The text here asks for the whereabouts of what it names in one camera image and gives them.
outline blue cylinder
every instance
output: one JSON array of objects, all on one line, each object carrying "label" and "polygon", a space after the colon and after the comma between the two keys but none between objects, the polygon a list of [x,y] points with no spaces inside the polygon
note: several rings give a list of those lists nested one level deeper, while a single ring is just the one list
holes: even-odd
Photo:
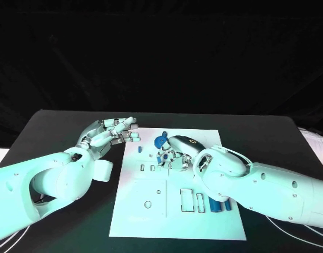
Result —
[{"label": "blue cylinder", "polygon": [[227,211],[231,211],[231,203],[230,200],[224,202],[224,206],[227,207]]},{"label": "blue cylinder", "polygon": [[211,212],[222,212],[221,202],[215,201],[211,197],[209,197],[209,207]]}]

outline black curtain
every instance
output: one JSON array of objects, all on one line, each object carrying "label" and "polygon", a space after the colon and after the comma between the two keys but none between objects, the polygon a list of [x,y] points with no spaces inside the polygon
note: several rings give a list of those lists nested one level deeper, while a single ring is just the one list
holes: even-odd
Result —
[{"label": "black curtain", "polygon": [[0,146],[41,109],[287,115],[323,133],[323,7],[0,1]]}]

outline white paper sheet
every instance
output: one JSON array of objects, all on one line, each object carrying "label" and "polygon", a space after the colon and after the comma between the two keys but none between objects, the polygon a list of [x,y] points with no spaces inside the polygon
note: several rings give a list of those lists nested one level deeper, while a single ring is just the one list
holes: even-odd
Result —
[{"label": "white paper sheet", "polygon": [[[137,129],[142,141],[127,143],[124,148],[110,236],[247,240],[237,202],[230,199],[231,211],[222,205],[222,212],[212,213],[208,195],[194,183],[192,168],[178,172],[158,167],[159,150],[153,142],[163,131],[168,137],[192,137],[207,148],[214,144],[221,145],[218,130]],[[194,212],[182,212],[181,189],[192,189]],[[204,195],[205,213],[198,212],[198,193]]]}]

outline black table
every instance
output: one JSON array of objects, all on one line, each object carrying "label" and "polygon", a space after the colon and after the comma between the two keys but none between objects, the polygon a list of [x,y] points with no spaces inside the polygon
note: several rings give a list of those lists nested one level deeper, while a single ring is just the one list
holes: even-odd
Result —
[{"label": "black table", "polygon": [[[62,152],[99,119],[135,116],[140,127],[218,129],[225,147],[254,162],[287,168],[323,180],[323,166],[290,118],[283,116],[39,111],[9,150],[0,167]],[[97,182],[86,196],[35,223],[12,252],[323,252],[290,238],[264,215],[240,206],[247,241],[109,237],[124,145],[111,148],[110,182]],[[277,221],[295,235],[323,244],[302,225]]]}]

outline robotic arm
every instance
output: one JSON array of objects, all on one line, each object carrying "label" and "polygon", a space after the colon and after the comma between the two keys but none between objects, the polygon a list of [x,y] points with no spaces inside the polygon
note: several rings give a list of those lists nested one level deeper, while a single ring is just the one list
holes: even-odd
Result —
[{"label": "robotic arm", "polygon": [[[93,179],[110,180],[113,163],[99,159],[111,145],[140,141],[129,131],[137,129],[135,123],[133,117],[96,121],[75,147],[0,168],[0,240],[80,199]],[[47,196],[37,202],[31,186]]]},{"label": "robotic arm", "polygon": [[322,180],[253,163],[225,147],[205,148],[197,140],[179,135],[169,138],[160,150],[160,156],[179,154],[179,159],[168,161],[175,164],[179,160],[179,165],[169,167],[181,168],[181,164],[188,165],[185,162],[194,164],[195,181],[212,199],[225,202],[231,197],[246,208],[279,220],[323,228]]}]

